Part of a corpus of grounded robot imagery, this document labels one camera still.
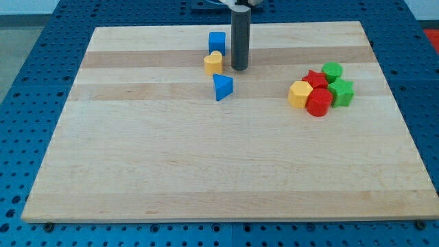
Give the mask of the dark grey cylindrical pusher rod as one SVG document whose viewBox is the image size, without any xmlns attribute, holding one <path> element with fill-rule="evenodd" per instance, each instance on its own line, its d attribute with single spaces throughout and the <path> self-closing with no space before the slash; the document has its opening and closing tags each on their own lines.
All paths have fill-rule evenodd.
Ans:
<svg viewBox="0 0 439 247">
<path fill-rule="evenodd" d="M 236 71 L 248 68 L 251 9 L 234 5 L 231 9 L 231 66 Z"/>
</svg>

